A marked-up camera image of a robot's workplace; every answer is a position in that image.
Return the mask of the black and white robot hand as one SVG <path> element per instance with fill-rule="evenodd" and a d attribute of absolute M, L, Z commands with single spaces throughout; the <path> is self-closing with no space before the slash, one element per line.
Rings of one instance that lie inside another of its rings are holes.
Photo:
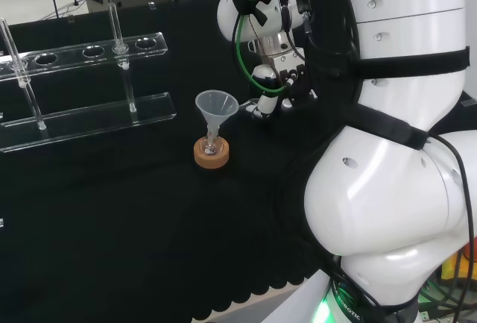
<path fill-rule="evenodd" d="M 309 82 L 305 61 L 295 51 L 285 51 L 266 57 L 252 72 L 261 87 L 249 100 L 245 110 L 257 119 L 268 119 L 315 101 L 318 96 Z"/>

